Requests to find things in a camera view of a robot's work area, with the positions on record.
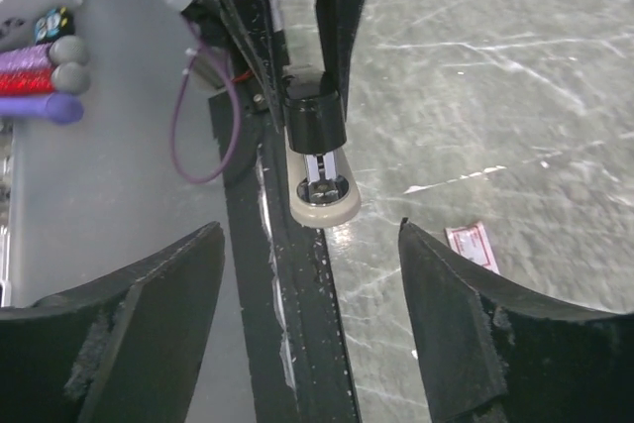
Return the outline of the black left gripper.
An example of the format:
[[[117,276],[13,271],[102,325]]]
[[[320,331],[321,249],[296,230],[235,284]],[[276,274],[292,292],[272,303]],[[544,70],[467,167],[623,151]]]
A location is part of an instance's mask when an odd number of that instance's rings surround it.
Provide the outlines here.
[[[228,47],[232,36],[263,89],[275,127],[282,130],[282,65],[269,0],[189,1],[182,17],[210,47]],[[316,0],[325,70],[338,87],[344,108],[348,107],[351,58],[365,2]]]

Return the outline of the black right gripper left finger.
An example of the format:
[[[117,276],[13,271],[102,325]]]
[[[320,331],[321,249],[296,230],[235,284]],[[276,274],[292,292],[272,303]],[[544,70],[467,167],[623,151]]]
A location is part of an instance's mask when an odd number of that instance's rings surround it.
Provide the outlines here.
[[[225,263],[212,222],[107,275],[1,311],[5,422],[182,422]]]

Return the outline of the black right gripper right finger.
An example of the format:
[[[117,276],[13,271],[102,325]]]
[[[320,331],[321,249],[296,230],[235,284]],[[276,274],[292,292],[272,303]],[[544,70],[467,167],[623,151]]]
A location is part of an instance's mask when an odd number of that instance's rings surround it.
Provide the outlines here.
[[[403,220],[398,248],[435,422],[629,422],[633,317],[473,264]]]

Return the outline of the beige and black stapler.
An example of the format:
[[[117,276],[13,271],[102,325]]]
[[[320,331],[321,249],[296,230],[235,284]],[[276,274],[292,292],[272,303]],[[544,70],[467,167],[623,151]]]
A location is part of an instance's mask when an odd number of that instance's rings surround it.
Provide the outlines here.
[[[284,31],[302,23],[301,13],[310,24],[309,36],[288,48],[279,90],[291,216],[307,227],[336,227],[361,208],[361,194],[344,152],[359,14],[339,28],[330,0],[276,0],[275,8],[275,20]]]

